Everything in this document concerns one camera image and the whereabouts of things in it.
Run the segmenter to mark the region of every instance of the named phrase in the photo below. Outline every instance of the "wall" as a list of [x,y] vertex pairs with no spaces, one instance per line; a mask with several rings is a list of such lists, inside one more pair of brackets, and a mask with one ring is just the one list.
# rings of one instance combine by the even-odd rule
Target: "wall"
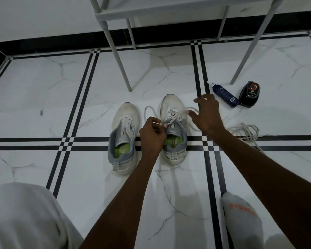
[[[229,17],[265,15],[271,1],[235,5]],[[222,18],[224,7],[131,20],[133,27]],[[311,0],[284,0],[277,13],[311,11]],[[109,21],[110,30],[127,28],[125,20]],[[0,42],[101,31],[89,0],[0,0]]]

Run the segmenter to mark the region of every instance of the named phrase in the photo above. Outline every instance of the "blue spray bottle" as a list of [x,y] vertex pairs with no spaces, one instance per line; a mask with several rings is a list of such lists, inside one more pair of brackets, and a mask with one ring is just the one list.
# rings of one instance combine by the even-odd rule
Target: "blue spray bottle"
[[239,100],[222,86],[216,85],[215,83],[211,83],[211,86],[213,92],[223,99],[231,108],[234,108],[239,104]]

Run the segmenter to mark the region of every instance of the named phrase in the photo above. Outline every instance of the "white sock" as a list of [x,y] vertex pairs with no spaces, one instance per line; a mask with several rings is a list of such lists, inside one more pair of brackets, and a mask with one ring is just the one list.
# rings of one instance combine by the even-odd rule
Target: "white sock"
[[222,203],[226,225],[235,249],[264,248],[262,222],[253,207],[229,192],[223,194]]

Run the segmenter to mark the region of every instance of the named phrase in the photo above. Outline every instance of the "white sneaker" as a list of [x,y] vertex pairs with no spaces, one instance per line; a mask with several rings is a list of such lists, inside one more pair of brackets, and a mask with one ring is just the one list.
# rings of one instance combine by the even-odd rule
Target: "white sneaker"
[[182,163],[185,159],[187,149],[187,115],[184,112],[186,107],[174,94],[167,94],[160,106],[160,119],[167,123],[167,139],[163,145],[164,157],[173,164]]
[[135,138],[139,123],[138,110],[129,102],[121,105],[114,116],[107,155],[119,175],[131,174],[137,165]]

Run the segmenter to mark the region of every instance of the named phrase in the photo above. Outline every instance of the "green insole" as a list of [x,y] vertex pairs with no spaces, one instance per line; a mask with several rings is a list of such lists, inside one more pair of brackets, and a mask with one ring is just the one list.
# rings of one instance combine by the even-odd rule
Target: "green insole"
[[117,146],[114,150],[115,158],[119,158],[121,155],[129,152],[130,143],[123,143]]
[[182,142],[183,142],[183,140],[179,136],[167,135],[166,145],[170,146],[171,148],[175,148],[177,144],[180,144]]

